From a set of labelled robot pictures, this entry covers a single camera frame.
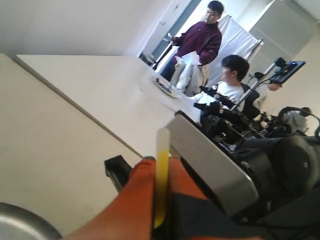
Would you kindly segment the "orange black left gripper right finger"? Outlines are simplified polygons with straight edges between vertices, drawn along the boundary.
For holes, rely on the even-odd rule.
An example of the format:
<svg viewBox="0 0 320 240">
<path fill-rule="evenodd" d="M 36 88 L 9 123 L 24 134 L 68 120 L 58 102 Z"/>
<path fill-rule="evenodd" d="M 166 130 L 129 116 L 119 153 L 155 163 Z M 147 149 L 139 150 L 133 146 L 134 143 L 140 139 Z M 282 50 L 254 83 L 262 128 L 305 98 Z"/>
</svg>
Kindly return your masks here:
<svg viewBox="0 0 320 240">
<path fill-rule="evenodd" d="M 201 192 L 182 162 L 169 158 L 169 239 L 238 240 L 240 229 Z"/>
</svg>

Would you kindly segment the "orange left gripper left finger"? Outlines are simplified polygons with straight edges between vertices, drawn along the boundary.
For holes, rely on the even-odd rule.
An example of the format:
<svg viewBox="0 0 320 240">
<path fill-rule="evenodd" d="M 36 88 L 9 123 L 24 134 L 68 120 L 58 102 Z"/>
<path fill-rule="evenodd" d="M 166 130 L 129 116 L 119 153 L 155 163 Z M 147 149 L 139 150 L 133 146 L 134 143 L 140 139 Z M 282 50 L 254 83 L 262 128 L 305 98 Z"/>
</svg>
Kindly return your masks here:
<svg viewBox="0 0 320 240">
<path fill-rule="evenodd" d="M 66 240 L 150 240 L 153 229 L 153 197 L 156 160 L 144 157 L 131 167 L 123 157 L 104 162 L 107 174 L 122 189 L 97 216 Z"/>
</svg>

